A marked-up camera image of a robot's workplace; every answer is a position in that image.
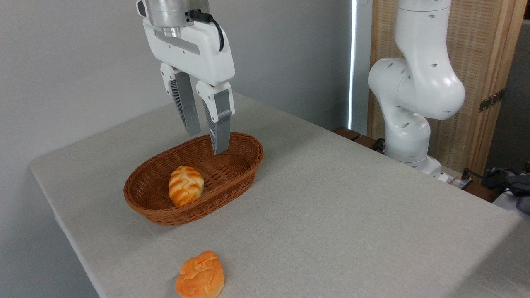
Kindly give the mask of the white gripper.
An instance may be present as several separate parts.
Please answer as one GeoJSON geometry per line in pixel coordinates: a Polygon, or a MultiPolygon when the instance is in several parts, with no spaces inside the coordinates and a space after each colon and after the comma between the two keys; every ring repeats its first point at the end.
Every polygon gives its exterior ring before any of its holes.
{"type": "Polygon", "coordinates": [[[202,98],[214,154],[227,150],[231,115],[235,114],[229,80],[235,68],[228,37],[222,31],[224,47],[220,51],[216,26],[201,22],[186,26],[181,36],[164,36],[143,19],[144,30],[154,57],[161,62],[165,90],[174,100],[180,119],[189,136],[201,132],[190,75],[200,79],[196,85],[202,98]]]}

